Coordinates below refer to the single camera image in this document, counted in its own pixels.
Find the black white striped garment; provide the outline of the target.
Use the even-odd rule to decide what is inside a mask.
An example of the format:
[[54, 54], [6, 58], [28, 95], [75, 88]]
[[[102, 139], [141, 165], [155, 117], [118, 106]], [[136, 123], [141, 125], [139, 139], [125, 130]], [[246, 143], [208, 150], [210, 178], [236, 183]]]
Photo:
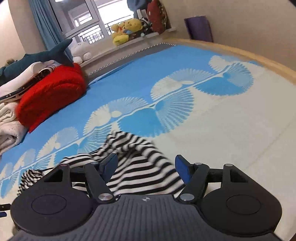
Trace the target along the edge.
[[62, 159], [71, 169], [91, 162], [101, 162], [116, 154], [118, 166], [107, 183], [115, 196], [121, 194], [178, 196], [185, 184], [174, 164], [153, 142], [123, 131], [110, 133], [104, 144], [91, 153], [76, 154]]

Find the white folded clothes pile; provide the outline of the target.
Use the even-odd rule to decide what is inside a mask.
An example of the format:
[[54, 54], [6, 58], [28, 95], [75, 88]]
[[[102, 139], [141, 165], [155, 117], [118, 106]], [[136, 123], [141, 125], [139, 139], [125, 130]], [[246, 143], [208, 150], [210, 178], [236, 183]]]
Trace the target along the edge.
[[54, 60], [32, 63], [16, 78], [1, 86], [1, 103], [17, 101], [60, 64]]

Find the blue cream patterned bedspread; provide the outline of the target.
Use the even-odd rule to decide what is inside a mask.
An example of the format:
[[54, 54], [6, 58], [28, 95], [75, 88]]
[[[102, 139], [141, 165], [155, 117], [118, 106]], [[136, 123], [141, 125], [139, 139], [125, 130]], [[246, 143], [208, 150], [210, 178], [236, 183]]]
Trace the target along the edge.
[[152, 141], [170, 161], [234, 164], [280, 201], [276, 234], [295, 234], [295, 84], [256, 62], [184, 45], [92, 78], [83, 97], [4, 153], [1, 203], [15, 199], [27, 169], [91, 153], [113, 131]]

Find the cream folded blanket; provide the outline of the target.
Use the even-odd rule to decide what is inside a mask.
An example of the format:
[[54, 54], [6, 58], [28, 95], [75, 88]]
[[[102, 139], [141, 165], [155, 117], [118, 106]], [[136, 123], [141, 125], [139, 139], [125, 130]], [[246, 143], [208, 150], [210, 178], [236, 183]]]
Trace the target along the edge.
[[28, 132], [16, 117], [18, 102], [1, 103], [1, 156], [18, 145]]

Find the red fluffy folded blanket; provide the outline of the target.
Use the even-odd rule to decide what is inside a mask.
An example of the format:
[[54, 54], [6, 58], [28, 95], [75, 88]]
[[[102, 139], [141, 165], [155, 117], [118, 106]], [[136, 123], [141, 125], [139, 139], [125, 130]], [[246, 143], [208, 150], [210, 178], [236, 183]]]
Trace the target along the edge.
[[78, 100], [85, 92], [86, 81], [80, 65], [60, 65], [22, 96], [16, 108], [17, 119], [31, 133], [48, 117]]

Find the white plush toy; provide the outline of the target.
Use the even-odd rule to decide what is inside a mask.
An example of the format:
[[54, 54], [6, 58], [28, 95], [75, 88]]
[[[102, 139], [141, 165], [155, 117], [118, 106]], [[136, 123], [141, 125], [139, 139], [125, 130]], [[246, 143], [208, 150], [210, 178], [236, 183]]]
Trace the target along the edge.
[[72, 44], [70, 52], [73, 62], [79, 65], [92, 58], [91, 45], [87, 42]]

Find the dark teal shark plush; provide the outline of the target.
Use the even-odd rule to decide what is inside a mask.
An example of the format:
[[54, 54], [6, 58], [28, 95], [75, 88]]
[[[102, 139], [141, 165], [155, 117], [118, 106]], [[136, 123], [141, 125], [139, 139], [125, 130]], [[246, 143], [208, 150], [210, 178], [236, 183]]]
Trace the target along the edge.
[[1, 85], [13, 80], [25, 71], [31, 64], [54, 60], [62, 65], [73, 67], [73, 62], [65, 54], [65, 50], [72, 43], [72, 39], [65, 39], [51, 50], [36, 54], [25, 54], [22, 59], [1, 68]]

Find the yellow plush toy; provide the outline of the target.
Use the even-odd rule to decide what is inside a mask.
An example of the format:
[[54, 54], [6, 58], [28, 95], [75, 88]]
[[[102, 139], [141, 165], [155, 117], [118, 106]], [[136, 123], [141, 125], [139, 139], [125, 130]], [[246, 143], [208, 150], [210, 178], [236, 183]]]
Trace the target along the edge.
[[130, 35], [143, 29], [142, 22], [139, 19], [129, 19], [119, 24], [111, 26], [112, 43], [115, 46], [125, 44], [129, 41]]

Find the purple box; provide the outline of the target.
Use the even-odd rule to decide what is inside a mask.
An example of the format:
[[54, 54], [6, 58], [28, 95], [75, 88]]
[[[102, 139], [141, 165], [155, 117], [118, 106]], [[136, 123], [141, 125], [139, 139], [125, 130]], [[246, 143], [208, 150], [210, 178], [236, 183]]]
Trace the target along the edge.
[[194, 16], [184, 19], [191, 40], [214, 42], [210, 23], [206, 16]]

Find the red patterned cushion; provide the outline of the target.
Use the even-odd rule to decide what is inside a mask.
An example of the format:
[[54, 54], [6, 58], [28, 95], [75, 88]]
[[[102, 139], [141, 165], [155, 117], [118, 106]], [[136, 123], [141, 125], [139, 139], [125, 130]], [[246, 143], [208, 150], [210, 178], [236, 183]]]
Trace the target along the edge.
[[171, 27], [165, 6], [159, 0], [150, 1], [147, 5], [147, 16], [154, 32], [162, 34]]

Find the blue curtain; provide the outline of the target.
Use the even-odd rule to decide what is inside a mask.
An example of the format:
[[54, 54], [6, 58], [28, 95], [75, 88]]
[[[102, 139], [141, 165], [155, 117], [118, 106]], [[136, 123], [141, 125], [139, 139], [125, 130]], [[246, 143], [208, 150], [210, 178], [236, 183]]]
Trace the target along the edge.
[[29, 0], [29, 5], [47, 50], [67, 40], [62, 34], [49, 1]]

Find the wooden bed frame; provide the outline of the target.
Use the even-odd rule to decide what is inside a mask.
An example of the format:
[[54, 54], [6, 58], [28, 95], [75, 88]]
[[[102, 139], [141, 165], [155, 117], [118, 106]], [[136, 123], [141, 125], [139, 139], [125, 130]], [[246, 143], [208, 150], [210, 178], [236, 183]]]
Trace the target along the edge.
[[295, 85], [295, 71], [288, 68], [285, 65], [282, 65], [276, 61], [270, 60], [264, 56], [254, 54], [249, 51], [241, 50], [239, 48], [230, 47], [226, 45], [221, 45], [217, 43], [210, 43], [205, 41], [197, 41], [197, 40], [188, 40], [188, 39], [179, 39], [179, 38], [166, 38], [165, 42], [172, 44], [180, 44], [180, 45], [193, 45], [197, 48], [203, 48], [211, 51], [218, 52], [220, 54], [231, 54], [233, 56], [243, 58], [246, 60], [253, 60], [265, 68], [275, 72], [276, 74], [284, 77], [293, 85]]

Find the window with white frame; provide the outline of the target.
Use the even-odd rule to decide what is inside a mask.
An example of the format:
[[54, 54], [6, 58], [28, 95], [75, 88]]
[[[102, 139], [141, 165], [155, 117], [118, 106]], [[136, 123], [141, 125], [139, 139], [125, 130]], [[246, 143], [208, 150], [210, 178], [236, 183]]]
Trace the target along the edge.
[[112, 25], [134, 17], [127, 1], [52, 0], [49, 5], [63, 37], [73, 44], [109, 39]]

